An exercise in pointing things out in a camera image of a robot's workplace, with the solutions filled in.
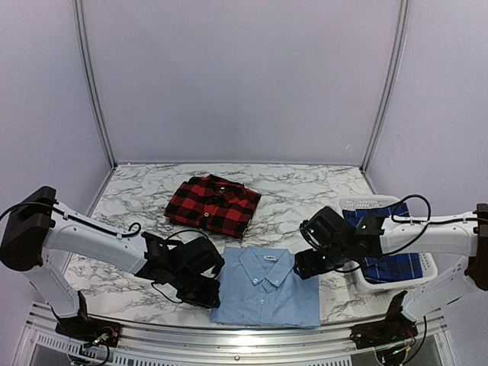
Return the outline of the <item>light blue long sleeve shirt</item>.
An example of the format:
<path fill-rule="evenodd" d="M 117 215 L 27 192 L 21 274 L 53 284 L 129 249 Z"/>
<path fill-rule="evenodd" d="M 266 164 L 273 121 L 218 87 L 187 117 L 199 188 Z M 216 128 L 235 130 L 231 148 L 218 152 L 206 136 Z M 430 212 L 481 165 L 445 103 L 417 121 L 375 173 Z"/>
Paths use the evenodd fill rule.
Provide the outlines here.
<path fill-rule="evenodd" d="M 286 249 L 260 247 L 223 250 L 220 305 L 210 321 L 229 326 L 315 328 L 320 326 L 319 279 L 294 273 Z"/>

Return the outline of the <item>red black plaid shirt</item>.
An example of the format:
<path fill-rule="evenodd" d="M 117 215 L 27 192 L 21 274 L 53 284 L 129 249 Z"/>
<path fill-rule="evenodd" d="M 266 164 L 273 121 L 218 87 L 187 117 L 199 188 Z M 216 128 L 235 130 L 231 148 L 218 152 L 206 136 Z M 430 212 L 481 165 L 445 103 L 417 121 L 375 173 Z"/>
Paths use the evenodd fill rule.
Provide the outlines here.
<path fill-rule="evenodd" d="M 173 223 L 241 239 L 262 196 L 245 185 L 215 175 L 183 182 L 165 208 Z"/>

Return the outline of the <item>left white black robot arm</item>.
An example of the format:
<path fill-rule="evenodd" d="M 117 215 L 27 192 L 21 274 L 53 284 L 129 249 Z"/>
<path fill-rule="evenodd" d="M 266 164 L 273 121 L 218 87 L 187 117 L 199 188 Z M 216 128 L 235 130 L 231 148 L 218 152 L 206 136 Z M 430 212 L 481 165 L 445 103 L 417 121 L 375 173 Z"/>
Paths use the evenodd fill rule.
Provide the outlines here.
<path fill-rule="evenodd" d="M 75 291 L 50 259 L 58 250 L 108 263 L 152 284 L 168 284 L 182 303 L 204 309 L 220 306 L 217 275 L 224 259 L 204 233 L 189 242 L 162 238 L 139 223 L 128 230 L 88 218 L 56 199 L 43 186 L 7 208 L 1 240 L 1 262 L 21 272 L 50 305 L 58 323 L 80 339 L 96 333 L 85 298 Z"/>

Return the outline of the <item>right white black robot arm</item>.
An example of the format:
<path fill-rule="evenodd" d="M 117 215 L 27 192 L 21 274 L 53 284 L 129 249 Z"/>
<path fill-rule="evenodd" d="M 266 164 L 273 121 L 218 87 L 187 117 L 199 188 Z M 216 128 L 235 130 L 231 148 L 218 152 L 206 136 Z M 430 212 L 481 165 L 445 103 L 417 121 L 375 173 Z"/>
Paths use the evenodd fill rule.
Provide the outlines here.
<path fill-rule="evenodd" d="M 353 226 L 329 206 L 300 225 L 310 249 L 294 256 L 294 272 L 303 280 L 338 271 L 348 262 L 386 258 L 410 252 L 459 255 L 459 261 L 435 279 L 395 295 L 381 321 L 352 330 L 355 339 L 377 333 L 392 342 L 415 332 L 424 316 L 487 289 L 487 205 L 452 216 L 401 217 L 392 207 L 390 216 L 365 215 Z"/>

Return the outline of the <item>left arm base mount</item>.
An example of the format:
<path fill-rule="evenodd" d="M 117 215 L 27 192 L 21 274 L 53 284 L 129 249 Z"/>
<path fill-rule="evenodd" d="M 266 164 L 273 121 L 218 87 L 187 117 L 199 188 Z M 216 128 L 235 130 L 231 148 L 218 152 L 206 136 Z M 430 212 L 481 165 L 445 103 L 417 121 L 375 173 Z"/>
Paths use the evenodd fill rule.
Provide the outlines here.
<path fill-rule="evenodd" d="M 63 325 L 58 323 L 55 331 L 60 335 L 68 336 L 72 339 L 83 341 L 84 343 L 93 343 L 93 341 L 102 335 L 107 334 L 108 338 L 103 340 L 102 343 L 114 348 L 119 342 L 121 324 L 95 319 L 89 324 L 70 323 Z"/>

